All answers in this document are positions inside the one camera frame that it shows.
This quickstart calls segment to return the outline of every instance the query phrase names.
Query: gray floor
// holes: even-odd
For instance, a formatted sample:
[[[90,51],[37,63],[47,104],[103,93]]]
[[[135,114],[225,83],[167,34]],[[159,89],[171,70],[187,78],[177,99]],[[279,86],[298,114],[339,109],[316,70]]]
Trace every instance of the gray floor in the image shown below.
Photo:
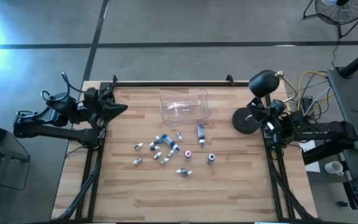
[[[335,41],[335,27],[318,18],[301,20],[307,3],[111,0],[100,42]],[[102,0],[0,1],[0,44],[90,44],[101,5]],[[358,26],[344,40],[358,40]],[[120,80],[222,80],[227,74],[248,80],[271,69],[284,70],[296,85],[304,71],[331,68],[333,49],[98,49],[90,80],[111,80],[113,75]],[[89,53],[89,49],[0,50],[0,127],[12,131],[17,110],[42,110],[42,90],[65,91],[61,71],[68,74],[73,86],[81,86]],[[358,45],[340,46],[336,55],[336,65],[346,65],[358,56]],[[323,78],[316,77],[312,83],[321,81]],[[327,87],[327,83],[318,85],[306,94],[316,97]],[[341,120],[335,99],[329,102],[330,110],[321,121]],[[0,223],[48,220],[62,171],[67,141],[37,137],[20,142],[32,161],[27,187],[21,192],[0,187]],[[21,186],[18,175],[8,175],[5,184]],[[334,204],[346,199],[341,184],[324,174],[311,174],[310,182],[320,218],[358,223],[358,211]]]

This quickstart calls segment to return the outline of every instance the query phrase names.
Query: electric fan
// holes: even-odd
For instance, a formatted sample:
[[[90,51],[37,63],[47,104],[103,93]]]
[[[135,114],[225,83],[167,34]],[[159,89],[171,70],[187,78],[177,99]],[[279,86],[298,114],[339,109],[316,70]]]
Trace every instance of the electric fan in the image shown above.
[[[305,15],[311,3],[315,1],[316,14]],[[349,34],[358,24],[358,0],[311,0],[303,12],[303,18],[318,16],[322,21],[337,26],[338,36]],[[341,25],[357,21],[342,35]]]

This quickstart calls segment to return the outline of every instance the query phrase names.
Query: white mug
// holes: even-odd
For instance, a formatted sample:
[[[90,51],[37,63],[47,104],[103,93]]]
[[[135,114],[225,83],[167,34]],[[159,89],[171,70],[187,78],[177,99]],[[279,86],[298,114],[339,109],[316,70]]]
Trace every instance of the white mug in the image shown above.
[[[328,174],[337,174],[337,175],[343,175],[343,166],[338,161],[332,161],[328,162],[324,168],[326,169]]]

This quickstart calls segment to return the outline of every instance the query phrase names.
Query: transparent plastic bin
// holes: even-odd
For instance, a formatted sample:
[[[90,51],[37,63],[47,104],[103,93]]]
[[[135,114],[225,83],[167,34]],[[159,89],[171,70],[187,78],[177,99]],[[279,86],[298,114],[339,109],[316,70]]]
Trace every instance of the transparent plastic bin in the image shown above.
[[[189,93],[162,93],[161,118],[164,121],[198,121],[211,116],[206,90]]]

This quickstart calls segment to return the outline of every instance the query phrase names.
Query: wooden tabletop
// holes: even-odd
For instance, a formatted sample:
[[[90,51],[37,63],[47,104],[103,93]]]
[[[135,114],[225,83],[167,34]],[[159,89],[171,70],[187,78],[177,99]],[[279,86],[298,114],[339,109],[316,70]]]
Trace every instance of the wooden tabletop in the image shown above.
[[[100,82],[85,82],[83,89],[99,88]],[[95,222],[252,222],[275,221],[269,171],[260,131],[245,135],[231,124],[236,109],[253,99],[246,87],[206,87],[211,116],[205,120],[206,144],[201,148],[196,123],[165,122],[160,112],[162,93],[188,93],[201,88],[125,87],[116,88],[117,103],[128,110],[108,125],[103,162],[94,211]],[[272,99],[285,99],[283,85]],[[75,128],[88,127],[80,124]],[[183,142],[176,137],[180,131]],[[152,157],[149,144],[155,135],[169,135],[181,153],[161,165]],[[134,150],[138,143],[144,146]],[[71,142],[68,151],[79,146]],[[169,148],[159,145],[164,158]],[[193,153],[187,162],[185,150]],[[208,165],[207,155],[216,155]],[[134,159],[143,163],[134,166]],[[58,217],[74,199],[81,185],[86,149],[70,154],[64,163],[52,218]],[[285,166],[292,192],[307,211],[316,216],[308,178],[299,149],[285,150]],[[183,178],[175,173],[186,168],[193,175]],[[280,194],[283,209],[283,194]],[[88,195],[84,213],[88,211]]]

